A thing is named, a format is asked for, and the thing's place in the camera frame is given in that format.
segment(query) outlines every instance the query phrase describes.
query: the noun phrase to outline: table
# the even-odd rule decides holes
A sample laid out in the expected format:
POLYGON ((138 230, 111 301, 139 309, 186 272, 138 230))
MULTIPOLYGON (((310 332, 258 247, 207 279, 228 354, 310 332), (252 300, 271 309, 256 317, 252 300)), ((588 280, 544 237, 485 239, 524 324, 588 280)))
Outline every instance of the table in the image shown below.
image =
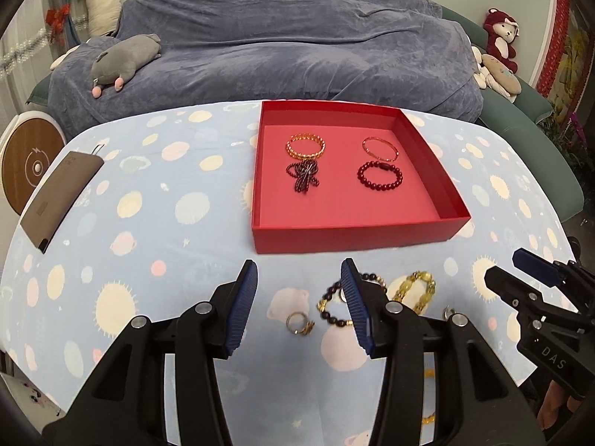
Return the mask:
MULTIPOLYGON (((352 256, 362 272, 385 277, 392 297, 415 270, 435 276, 425 314, 465 313, 517 383, 534 366, 515 346, 515 312, 486 288, 486 269, 517 271, 519 247, 544 258, 573 259, 560 222, 527 167, 490 130, 407 111, 440 159, 472 220, 448 242, 356 253, 258 256, 250 228, 260 102, 217 103, 129 117, 87 130, 70 150, 99 154, 105 165, 82 192, 45 255, 17 227, 0 284, 0 347, 67 410, 109 347, 135 315, 178 316, 234 280, 244 260, 259 285, 242 346, 216 372, 231 436, 240 445, 367 444, 382 384, 351 327, 331 327, 316 303, 352 256), (292 311, 316 321, 308 336, 285 326, 292 311)), ((570 308, 557 290, 544 298, 570 308)), ((417 284, 405 300, 422 293, 417 284)), ((340 301, 332 314, 347 317, 340 301)), ((431 356, 427 357, 428 367, 431 356)), ((175 418, 173 358, 166 369, 168 423, 175 418)), ((432 395, 431 381, 427 394, 432 395)), ((424 414, 433 412, 431 399, 424 414)), ((432 426, 425 426, 424 441, 432 426)), ((177 441, 175 427, 168 428, 177 441)))

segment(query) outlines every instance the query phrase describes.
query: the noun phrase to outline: brown wallet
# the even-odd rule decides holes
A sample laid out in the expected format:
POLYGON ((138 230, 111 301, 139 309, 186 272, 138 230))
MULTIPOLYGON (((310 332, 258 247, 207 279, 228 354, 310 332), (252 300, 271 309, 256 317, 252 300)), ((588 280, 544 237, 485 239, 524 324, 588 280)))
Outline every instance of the brown wallet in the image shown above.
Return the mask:
POLYGON ((97 155, 69 152, 42 184, 21 218, 21 226, 42 253, 72 205, 103 166, 97 155))

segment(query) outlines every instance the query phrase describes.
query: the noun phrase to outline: human hand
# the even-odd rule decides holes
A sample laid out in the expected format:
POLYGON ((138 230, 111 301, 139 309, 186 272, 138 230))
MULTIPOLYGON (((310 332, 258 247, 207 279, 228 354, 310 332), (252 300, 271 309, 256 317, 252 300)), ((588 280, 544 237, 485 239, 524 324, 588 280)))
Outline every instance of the human hand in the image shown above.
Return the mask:
POLYGON ((549 388, 547 389, 546 397, 543 400, 539 414, 537 415, 537 423, 540 425, 541 430, 549 429, 552 427, 558 418, 558 411, 561 406, 566 402, 566 407, 570 412, 575 412, 581 405, 580 401, 570 397, 564 389, 555 381, 551 381, 549 388))

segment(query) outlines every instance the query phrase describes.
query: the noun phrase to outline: gray blanket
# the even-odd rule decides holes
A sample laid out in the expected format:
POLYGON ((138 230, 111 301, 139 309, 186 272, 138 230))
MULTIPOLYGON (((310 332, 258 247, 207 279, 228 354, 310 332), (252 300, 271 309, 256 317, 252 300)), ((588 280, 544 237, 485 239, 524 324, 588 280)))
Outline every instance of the gray blanket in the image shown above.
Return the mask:
POLYGON ((49 113, 68 139, 98 123, 218 101, 347 100, 473 122, 483 106, 470 44, 430 0, 127 0, 115 38, 53 72, 49 113), (162 58, 118 94, 91 96, 103 50, 161 37, 162 58))

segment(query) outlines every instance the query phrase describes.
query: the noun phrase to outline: black beaded bracelet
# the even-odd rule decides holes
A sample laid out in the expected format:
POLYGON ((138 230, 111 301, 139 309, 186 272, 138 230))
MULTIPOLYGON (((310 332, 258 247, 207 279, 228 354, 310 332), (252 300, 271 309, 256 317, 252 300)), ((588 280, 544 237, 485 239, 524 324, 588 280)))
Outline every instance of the black beaded bracelet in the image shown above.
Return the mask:
MULTIPOLYGON (((385 279, 382 278, 381 276, 376 275, 376 274, 361 274, 360 276, 362 277, 362 280, 376 282, 383 288, 383 290, 386 293, 386 291, 387 291, 386 282, 385 282, 385 279)), ((326 321, 328 321, 329 324, 336 325, 337 327, 345 327, 346 325, 353 325, 352 320, 338 319, 337 317, 333 317, 327 311, 327 303, 332 300, 332 296, 335 294, 335 292, 337 290, 341 290, 341 282, 335 282, 334 284, 332 284, 332 286, 327 289, 327 292, 322 296, 322 299, 316 305, 316 308, 320 312, 320 317, 322 318, 322 320, 326 320, 326 321)))

